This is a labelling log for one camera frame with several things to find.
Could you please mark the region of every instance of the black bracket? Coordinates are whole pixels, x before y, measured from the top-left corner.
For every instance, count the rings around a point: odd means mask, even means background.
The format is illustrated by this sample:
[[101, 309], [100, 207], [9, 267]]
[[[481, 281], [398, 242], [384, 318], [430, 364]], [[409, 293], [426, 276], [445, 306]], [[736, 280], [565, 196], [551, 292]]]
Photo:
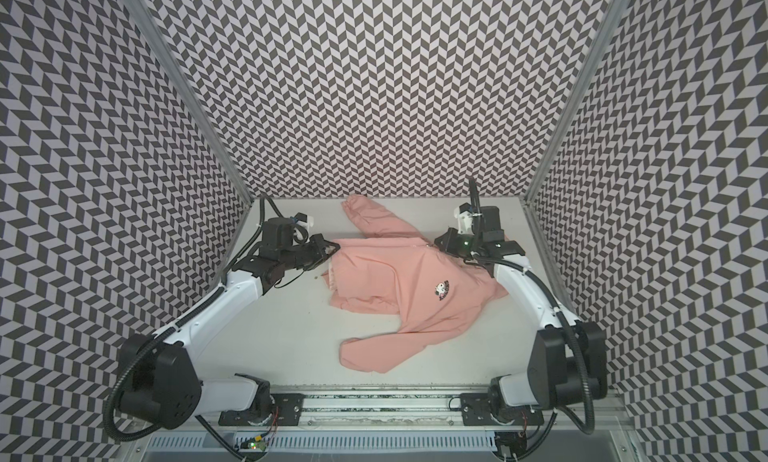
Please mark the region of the black bracket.
[[525, 432], [496, 432], [494, 434], [496, 451], [494, 454], [500, 460], [516, 460], [528, 450], [528, 436]]
[[[297, 426], [304, 405], [304, 394], [272, 394], [277, 413], [278, 426]], [[226, 410], [219, 417], [219, 426], [223, 427], [268, 427], [271, 418], [253, 420], [251, 410]]]
[[462, 419], [465, 426], [498, 425], [498, 426], [523, 426], [528, 422], [529, 427], [544, 424], [544, 415], [540, 410], [531, 410], [529, 406], [514, 408], [516, 413], [510, 417], [506, 424], [498, 422], [491, 416], [491, 405], [488, 402], [488, 394], [460, 394], [462, 402]]

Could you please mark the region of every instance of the mounting plate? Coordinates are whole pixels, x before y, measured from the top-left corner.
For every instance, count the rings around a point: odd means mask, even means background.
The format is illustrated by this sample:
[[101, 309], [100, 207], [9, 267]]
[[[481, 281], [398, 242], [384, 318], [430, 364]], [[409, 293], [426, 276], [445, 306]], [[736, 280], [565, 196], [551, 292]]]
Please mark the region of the mounting plate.
[[491, 405], [488, 403], [487, 394], [460, 394], [458, 398], [462, 402], [462, 419], [465, 426], [498, 425], [522, 427], [528, 420], [529, 427], [544, 424], [544, 415], [540, 410], [532, 411], [530, 407], [520, 407], [519, 415], [508, 424], [500, 424], [491, 416]]
[[[304, 405], [304, 394], [272, 394], [278, 409], [278, 426], [297, 426]], [[248, 410], [226, 410], [219, 416], [222, 427], [260, 427], [248, 423]]]

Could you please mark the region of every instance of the pink hoodie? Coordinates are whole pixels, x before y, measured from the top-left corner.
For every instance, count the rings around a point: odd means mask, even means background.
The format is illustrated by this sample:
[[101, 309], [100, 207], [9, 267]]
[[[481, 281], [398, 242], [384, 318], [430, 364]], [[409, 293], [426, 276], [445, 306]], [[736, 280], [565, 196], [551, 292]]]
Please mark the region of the pink hoodie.
[[402, 320], [397, 333], [344, 341], [344, 367], [387, 372], [427, 345], [462, 334], [486, 302], [507, 294], [485, 269], [440, 252], [380, 204], [350, 196], [342, 207], [370, 238], [336, 240], [341, 249], [326, 276], [331, 305]]

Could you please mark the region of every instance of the red wire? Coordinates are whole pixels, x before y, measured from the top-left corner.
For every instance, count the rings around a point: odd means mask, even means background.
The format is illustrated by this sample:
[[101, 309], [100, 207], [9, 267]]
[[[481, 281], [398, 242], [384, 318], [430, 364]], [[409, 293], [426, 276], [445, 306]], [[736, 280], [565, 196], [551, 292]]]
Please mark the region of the red wire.
[[275, 417], [274, 417], [274, 419], [272, 419], [272, 425], [270, 426], [270, 430], [269, 430], [269, 432], [271, 432], [271, 431], [272, 431], [272, 428], [275, 428], [275, 431], [274, 431], [274, 432], [272, 432], [272, 437], [269, 439], [269, 441], [265, 442], [265, 444], [266, 444], [267, 446], [269, 446], [270, 444], [272, 444], [272, 441], [275, 439], [275, 436], [277, 435], [277, 418], [278, 418], [279, 416], [280, 416], [280, 408], [278, 407], [278, 408], [275, 408]]

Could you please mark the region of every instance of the black cable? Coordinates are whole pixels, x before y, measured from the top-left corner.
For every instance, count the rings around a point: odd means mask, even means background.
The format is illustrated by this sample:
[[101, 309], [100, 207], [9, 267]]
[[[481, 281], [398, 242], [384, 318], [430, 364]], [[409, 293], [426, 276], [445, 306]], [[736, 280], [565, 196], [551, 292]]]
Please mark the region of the black cable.
[[223, 437], [221, 437], [218, 432], [216, 432], [216, 429], [208, 424], [208, 421], [204, 419], [202, 415], [196, 415], [195, 418], [198, 422], [200, 422], [200, 425], [202, 425], [208, 431], [208, 434], [216, 439], [216, 442], [218, 442], [221, 447], [225, 448], [227, 452], [232, 454], [238, 460], [242, 460], [243, 462], [256, 462], [257, 460], [261, 460], [266, 455], [266, 452], [262, 452], [261, 454], [256, 454], [256, 458], [252, 459], [247, 455], [241, 454], [237, 449], [230, 446], [229, 443]]
[[[256, 228], [256, 232], [248, 239], [248, 242], [239, 250], [237, 251], [237, 254], [232, 257], [230, 260], [230, 263], [226, 264], [224, 267], [224, 270], [221, 274], [221, 283], [226, 285], [226, 276], [229, 274], [229, 272], [232, 270], [232, 268], [241, 262], [241, 257], [243, 254], [251, 248], [251, 246], [254, 246], [254, 243], [256, 239], [261, 235], [261, 227], [264, 225], [264, 197], [262, 196], [259, 198], [259, 226]], [[255, 249], [248, 252], [248, 257], [252, 256], [255, 253]]]
[[478, 192], [478, 184], [474, 177], [470, 177], [469, 184], [469, 205], [472, 207], [472, 245], [470, 252], [474, 252], [480, 246], [480, 217], [482, 217], [482, 210], [480, 210], [480, 192]]
[[536, 430], [534, 430], [534, 431], [533, 431], [533, 433], [532, 433], [531, 435], [527, 435], [527, 434], [526, 434], [526, 435], [525, 435], [525, 437], [527, 437], [527, 438], [529, 438], [529, 439], [530, 439], [530, 438], [533, 438], [533, 437], [536, 437], [536, 434], [538, 434], [538, 430], [539, 430], [540, 428], [542, 428], [542, 426], [541, 426], [541, 425], [537, 425], [537, 426], [536, 426]]
[[[258, 233], [261, 233], [261, 228], [264, 226], [264, 221], [266, 220], [266, 208], [264, 207], [264, 200], [265, 197], [262, 196], [259, 198], [259, 230]], [[245, 260], [250, 259], [254, 256], [256, 253], [256, 250], [259, 249], [259, 246], [254, 244], [250, 250], [248, 251], [248, 255], [245, 256]]]
[[576, 360], [576, 370], [578, 376], [581, 379], [581, 393], [582, 401], [584, 402], [584, 421], [578, 418], [576, 414], [565, 406], [560, 407], [560, 410], [565, 412], [565, 415], [576, 424], [579, 430], [587, 435], [594, 432], [594, 402], [592, 401], [592, 393], [589, 390], [589, 376], [587, 374], [587, 364], [584, 362], [584, 355], [581, 353], [581, 348], [576, 340], [576, 334], [574, 334], [571, 325], [568, 324], [568, 320], [565, 318], [565, 314], [557, 312], [560, 325], [563, 326], [565, 331], [565, 341], [568, 342], [568, 346], [571, 348], [571, 352], [574, 354]]
[[275, 205], [275, 201], [272, 200], [272, 197], [269, 197], [267, 194], [262, 194], [261, 198], [265, 199], [267, 202], [270, 203], [270, 206], [272, 207], [272, 210], [275, 211], [275, 214], [278, 217], [283, 217], [283, 213], [280, 212], [280, 209]]
[[306, 241], [310, 240], [310, 233], [304, 228], [304, 226], [300, 226], [299, 224], [293, 224], [293, 228], [299, 231], [299, 234], [301, 234], [302, 238], [296, 237], [296, 234], [293, 234], [293, 241], [300, 246], [302, 244], [306, 244]]
[[114, 387], [112, 387], [112, 391], [104, 401], [104, 406], [101, 410], [102, 425], [104, 426], [104, 432], [108, 437], [117, 442], [131, 442], [132, 440], [138, 440], [140, 438], [147, 437], [152, 432], [155, 432], [157, 429], [161, 428], [160, 424], [152, 424], [148, 428], [142, 429], [138, 432], [123, 432], [122, 430], [118, 429], [118, 426], [114, 424], [114, 410], [117, 406], [118, 396], [123, 393], [123, 386], [128, 381], [128, 377], [136, 369], [141, 361], [146, 359], [149, 354], [154, 352], [154, 350], [158, 348], [165, 339], [176, 333], [178, 328], [181, 328], [187, 322], [197, 317], [199, 313], [214, 303], [214, 301], [223, 292], [224, 287], [219, 286], [216, 292], [208, 297], [205, 302], [198, 305], [189, 314], [183, 316], [181, 320], [176, 323], [175, 327], [168, 328], [165, 332], [147, 342], [144, 348], [142, 348], [138, 354], [136, 354], [136, 357], [134, 357], [128, 366], [120, 373], [118, 380], [114, 383]]
[[136, 366], [139, 365], [139, 363], [143, 361], [149, 354], [151, 354], [152, 351], [158, 348], [158, 346], [162, 344], [165, 339], [170, 337], [175, 332], [175, 327], [168, 328], [168, 330], [149, 341], [149, 343], [145, 345], [138, 354], [136, 354], [136, 357], [130, 361], [125, 370], [123, 370], [122, 373], [118, 376], [118, 381], [115, 382], [114, 388], [110, 392], [109, 396], [107, 396], [107, 399], [104, 401], [104, 407], [101, 410], [101, 419], [102, 425], [104, 426], [104, 432], [111, 439], [117, 442], [131, 442], [132, 440], [138, 440], [140, 438], [147, 437], [149, 434], [162, 427], [160, 424], [152, 424], [148, 428], [142, 429], [138, 432], [123, 432], [122, 430], [118, 429], [117, 425], [114, 424], [114, 408], [117, 404], [118, 394], [122, 393], [122, 387], [125, 385], [125, 381], [128, 380], [130, 373], [133, 372], [136, 369]]
[[540, 435], [531, 445], [531, 447], [526, 448], [525, 452], [518, 456], [518, 457], [504, 457], [499, 456], [495, 452], [493, 452], [493, 455], [503, 462], [515, 462], [516, 460], [523, 460], [525, 457], [531, 455], [533, 452], [536, 451], [536, 449], [540, 448], [544, 442], [544, 439], [549, 436], [549, 433], [552, 431], [552, 427], [554, 426], [554, 421], [558, 418], [558, 412], [555, 410], [552, 412], [552, 416], [549, 418], [549, 422], [547, 422], [546, 427], [544, 427], [544, 432], [542, 432], [542, 435]]
[[462, 409], [461, 405], [459, 405], [458, 408], [456, 408], [456, 409], [451, 409], [451, 402], [453, 402], [454, 399], [461, 400], [462, 398], [460, 398], [460, 397], [451, 397], [451, 399], [448, 401], [448, 410], [461, 410]]
[[528, 278], [530, 278], [534, 284], [536, 284], [544, 293], [544, 296], [549, 301], [550, 305], [553, 309], [555, 309], [554, 313], [555, 316], [560, 321], [560, 325], [562, 326], [563, 333], [565, 333], [565, 341], [568, 344], [568, 346], [571, 348], [571, 352], [573, 352], [574, 360], [576, 361], [576, 370], [578, 372], [579, 380], [581, 382], [581, 398], [584, 403], [584, 418], [585, 420], [582, 421], [578, 418], [574, 412], [565, 407], [561, 406], [559, 407], [560, 410], [565, 412], [565, 414], [570, 418], [573, 423], [576, 425], [576, 427], [584, 432], [587, 435], [590, 435], [594, 432], [594, 401], [592, 400], [592, 392], [589, 388], [589, 375], [587, 373], [587, 364], [584, 362], [584, 354], [581, 353], [581, 347], [578, 344], [578, 341], [576, 340], [576, 334], [574, 333], [573, 329], [571, 328], [570, 323], [565, 317], [565, 314], [562, 313], [562, 310], [560, 309], [560, 305], [558, 304], [558, 301], [554, 298], [552, 295], [552, 292], [549, 290], [549, 287], [547, 287], [544, 282], [537, 277], [535, 274], [533, 274], [532, 271], [523, 270], [523, 266], [519, 264], [515, 264], [514, 262], [510, 262], [509, 260], [505, 260], [503, 258], [490, 258], [490, 257], [481, 257], [481, 256], [475, 256], [475, 260], [478, 262], [486, 262], [486, 263], [493, 263], [493, 264], [499, 264], [499, 265], [506, 265], [507, 267], [511, 267], [515, 270], [518, 270], [520, 272], [523, 272]]
[[282, 284], [282, 285], [275, 285], [275, 288], [283, 288], [283, 287], [287, 287], [288, 285], [291, 285], [291, 284], [293, 283], [293, 281], [295, 281], [296, 279], [298, 279], [299, 277], [301, 277], [302, 275], [304, 275], [304, 272], [306, 272], [306, 271], [305, 271], [305, 270], [302, 270], [302, 271], [301, 271], [301, 273], [300, 273], [299, 275], [295, 276], [294, 278], [292, 278], [292, 279], [290, 280], [290, 282], [288, 282], [288, 283], [286, 283], [286, 284]]

